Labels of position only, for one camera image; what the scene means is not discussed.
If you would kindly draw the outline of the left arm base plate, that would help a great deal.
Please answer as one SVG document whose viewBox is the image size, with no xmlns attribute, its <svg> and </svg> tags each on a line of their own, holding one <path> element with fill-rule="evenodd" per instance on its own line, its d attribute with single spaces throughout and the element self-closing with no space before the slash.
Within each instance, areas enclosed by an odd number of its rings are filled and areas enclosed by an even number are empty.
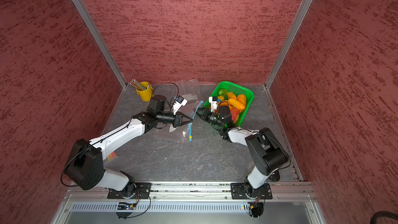
<svg viewBox="0 0 398 224">
<path fill-rule="evenodd" d="M 110 189 L 108 199 L 121 199 L 121 200 L 137 200 L 149 199 L 152 183 L 148 182 L 135 182 L 129 183 L 122 191 Z"/>
</svg>

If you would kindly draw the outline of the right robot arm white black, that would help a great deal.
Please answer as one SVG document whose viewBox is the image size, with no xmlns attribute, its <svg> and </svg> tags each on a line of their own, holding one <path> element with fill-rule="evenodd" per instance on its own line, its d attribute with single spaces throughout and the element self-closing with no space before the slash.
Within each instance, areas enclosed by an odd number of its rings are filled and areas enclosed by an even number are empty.
<svg viewBox="0 0 398 224">
<path fill-rule="evenodd" d="M 217 112 L 200 107 L 196 115 L 214 125 L 224 140 L 248 148 L 255 166 L 243 183 L 246 197 L 258 198 L 266 190 L 268 180 L 279 181 L 279 170 L 290 166 L 289 154 L 269 128 L 249 130 L 237 126 L 227 106 Z"/>
</svg>

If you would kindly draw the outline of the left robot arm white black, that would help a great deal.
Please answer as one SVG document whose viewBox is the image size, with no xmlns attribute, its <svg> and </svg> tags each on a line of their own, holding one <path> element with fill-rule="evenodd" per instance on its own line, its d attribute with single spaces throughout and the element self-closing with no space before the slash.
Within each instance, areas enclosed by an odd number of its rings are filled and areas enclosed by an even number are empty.
<svg viewBox="0 0 398 224">
<path fill-rule="evenodd" d="M 169 107 L 169 111 L 165 111 L 165 105 L 168 104 L 166 97 L 153 96 L 145 112 L 132 116 L 122 126 L 89 141 L 84 139 L 76 141 L 61 175 L 68 176 L 83 190 L 103 187 L 118 192 L 125 199 L 135 196 L 137 188 L 134 178 L 124 172 L 105 169 L 105 159 L 159 123 L 171 124 L 174 128 L 191 123 L 193 119 L 180 112 L 180 108 L 187 102 L 184 97 L 178 96 L 174 105 Z"/>
</svg>

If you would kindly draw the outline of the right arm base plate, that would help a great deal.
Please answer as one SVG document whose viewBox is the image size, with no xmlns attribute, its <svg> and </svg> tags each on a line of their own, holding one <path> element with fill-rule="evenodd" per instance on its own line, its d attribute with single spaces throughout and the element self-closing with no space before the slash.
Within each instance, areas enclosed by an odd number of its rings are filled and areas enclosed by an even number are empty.
<svg viewBox="0 0 398 224">
<path fill-rule="evenodd" d="M 269 183 L 265 183 L 257 189 L 251 187 L 249 183 L 232 183 L 231 195 L 234 200 L 271 200 L 273 198 Z"/>
</svg>

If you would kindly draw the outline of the clear zip bag blue zipper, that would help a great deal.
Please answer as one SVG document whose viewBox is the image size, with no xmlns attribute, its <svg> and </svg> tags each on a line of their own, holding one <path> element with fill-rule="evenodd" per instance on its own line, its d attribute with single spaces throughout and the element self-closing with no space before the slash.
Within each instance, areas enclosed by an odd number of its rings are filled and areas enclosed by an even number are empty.
<svg viewBox="0 0 398 224">
<path fill-rule="evenodd" d="M 182 106 L 179 111 L 187 115 L 189 118 L 194 119 L 196 111 L 203 105 L 203 103 L 204 102 L 201 100 L 190 100 L 185 106 Z M 179 143 L 191 141 L 192 124 L 193 122 L 190 122 L 179 127 L 173 127 L 172 124 L 169 124 L 165 128 L 157 130 L 154 137 Z"/>
</svg>

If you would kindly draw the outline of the red mango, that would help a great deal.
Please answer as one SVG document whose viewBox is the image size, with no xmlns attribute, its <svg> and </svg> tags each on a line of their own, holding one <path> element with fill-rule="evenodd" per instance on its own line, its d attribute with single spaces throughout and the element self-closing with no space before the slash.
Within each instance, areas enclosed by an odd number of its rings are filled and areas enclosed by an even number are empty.
<svg viewBox="0 0 398 224">
<path fill-rule="evenodd" d="M 230 110 L 231 118 L 234 123 L 236 123 L 239 119 L 240 110 L 238 108 L 232 108 Z"/>
</svg>

